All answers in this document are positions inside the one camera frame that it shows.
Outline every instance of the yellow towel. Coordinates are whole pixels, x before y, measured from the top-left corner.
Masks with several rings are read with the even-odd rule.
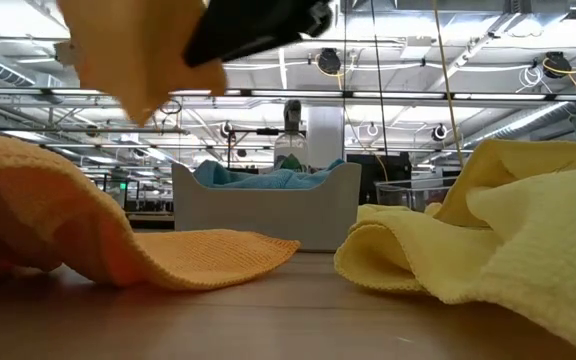
[[[576,143],[484,142],[434,217],[380,210],[337,251],[343,277],[496,303],[576,345]]]
[[[82,88],[116,96],[143,126],[170,91],[208,89],[223,95],[216,60],[196,68],[183,61],[204,12],[201,0],[59,0],[71,31]]]
[[[72,163],[0,137],[0,276],[63,262],[99,283],[207,290],[267,273],[298,246],[229,230],[134,234],[119,205]]]

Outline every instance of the table surface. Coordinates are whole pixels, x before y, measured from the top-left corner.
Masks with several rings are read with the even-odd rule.
[[[297,254],[207,293],[95,285],[67,268],[0,282],[0,359],[575,359],[492,304],[362,290],[332,255]]]

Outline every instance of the orange towel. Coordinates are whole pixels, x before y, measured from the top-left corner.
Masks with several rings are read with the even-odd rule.
[[[201,0],[59,0],[76,51],[81,87],[117,97],[143,126],[170,91],[223,95],[221,62],[189,68],[186,44],[204,12]]]
[[[208,290],[267,273],[298,247],[230,230],[134,234],[119,205],[72,163],[0,137],[0,276],[65,263],[98,283]]]

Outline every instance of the ceiling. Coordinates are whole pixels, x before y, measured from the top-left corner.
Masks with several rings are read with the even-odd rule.
[[[437,31],[434,22],[431,21],[434,19],[428,16],[432,12],[391,9],[392,2],[374,1],[377,8],[374,24],[370,16],[365,16],[364,10],[367,6],[365,1],[355,1],[355,7],[347,11],[343,6],[336,7],[339,5],[339,1],[336,1],[333,2],[333,9],[336,11],[337,21],[320,39],[311,39],[281,50],[261,53],[227,64],[229,87],[338,91],[342,86],[346,91],[444,92],[441,54],[435,41]],[[550,16],[548,19],[551,20],[548,21],[543,21],[542,17],[537,16],[532,18],[530,15],[512,17],[503,15],[501,11],[495,11],[494,5],[503,2],[481,1],[479,6],[488,8],[471,12],[456,12],[451,9],[444,9],[441,12],[440,22],[443,25],[442,35],[447,64],[450,65],[453,60],[463,58],[464,55],[467,57],[459,64],[454,74],[451,74],[449,80],[451,91],[575,93],[576,89],[567,77],[562,79],[543,77],[543,81],[528,84],[525,79],[526,77],[531,81],[535,79],[532,77],[532,72],[526,74],[526,67],[531,66],[535,59],[541,62],[545,53],[549,51],[563,52],[571,62],[573,70],[576,70],[576,18],[569,16],[562,20],[566,14],[558,17]],[[403,4],[399,5],[402,7],[415,2],[400,1],[400,3]],[[447,1],[446,6],[453,3],[459,2]],[[505,30],[500,28],[505,22],[517,22],[517,19],[523,19],[519,25],[515,24],[512,27],[509,25]],[[501,31],[492,39],[486,37],[491,30],[500,29]],[[408,50],[416,48],[407,46],[407,43],[410,44],[414,37],[423,36],[433,39],[432,46],[418,58],[408,58]],[[50,75],[52,85],[58,84],[68,88],[79,86],[73,68],[54,61],[54,43],[68,38],[69,32],[63,25],[63,18],[54,1],[0,0],[0,63],[36,79],[36,85],[47,86],[49,83],[46,75]],[[343,81],[338,82],[337,77],[325,76],[315,65],[314,59],[321,49],[329,47],[335,48],[342,62],[345,61],[347,73]],[[421,66],[422,57],[426,66]],[[282,62],[286,65],[284,79],[280,66]],[[0,87],[9,86],[10,84],[0,80]],[[157,113],[156,123],[149,123],[147,128],[161,130],[178,126],[188,130],[189,134],[139,134],[138,138],[131,140],[141,144],[201,147],[224,144],[224,139],[219,135],[219,128],[226,121],[239,129],[283,126],[283,97],[263,101],[255,98],[224,98],[213,101],[209,98],[196,97],[179,97],[177,100],[184,103],[184,111],[173,115]],[[62,97],[61,101],[63,102],[60,105],[52,104],[45,99],[38,100],[32,96],[0,95],[0,110],[3,109],[0,114],[6,114],[0,119],[0,127],[6,125],[6,122],[9,122],[10,126],[17,127],[46,126],[50,125],[51,121],[52,123],[59,121],[58,126],[64,128],[83,128],[93,124],[100,128],[133,126],[118,104],[106,98],[66,96]],[[105,108],[97,107],[100,103],[105,104]],[[320,104],[304,100],[304,126],[310,121],[317,121],[308,116],[308,109],[313,106]],[[327,106],[343,105],[337,102]],[[514,106],[512,103],[502,102],[477,104],[460,102],[454,109],[454,117],[460,133],[468,139],[470,135],[494,126],[525,107],[525,104]],[[386,104],[382,107],[379,101],[362,103],[349,100],[345,104],[345,109],[349,123],[355,127],[359,141],[364,146],[383,147],[382,121],[388,129],[386,139],[391,148],[443,148],[452,144],[452,141],[449,141],[451,137],[442,143],[433,141],[430,136],[432,129],[440,124],[451,127],[450,111],[445,103],[430,104],[411,100],[408,103]],[[551,124],[550,130],[548,127],[532,129],[531,132],[518,137],[534,140],[549,138],[553,134],[570,137],[565,131],[569,125],[563,122],[565,119],[560,120],[563,125],[553,127],[556,124]],[[380,129],[376,136],[368,133],[373,126]],[[346,126],[345,134],[346,145],[357,148],[350,125]],[[57,141],[68,144],[116,144],[121,141],[121,134],[114,133],[104,133],[97,137],[74,132],[44,134],[44,136],[41,141],[46,143]],[[273,141],[269,136],[251,134],[242,139],[240,145],[264,147],[272,146]],[[89,156],[92,154],[91,151],[72,148],[64,155],[74,161],[81,161],[79,159],[81,155]],[[159,166],[171,159],[193,166],[205,159],[215,157],[223,159],[225,156],[222,150],[206,151],[199,148],[161,151],[169,155],[169,158],[153,158],[150,161],[148,157],[133,156],[133,152],[128,149],[106,151],[97,155],[114,158],[116,164],[149,165],[152,162]],[[271,160],[272,150],[263,149],[249,154],[246,159],[237,159],[241,164],[247,162],[264,164]]]

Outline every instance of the wooden table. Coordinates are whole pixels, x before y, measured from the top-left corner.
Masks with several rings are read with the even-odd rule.
[[[332,255],[209,293],[97,286],[68,269],[0,283],[0,359],[575,359],[501,307],[364,291]]]

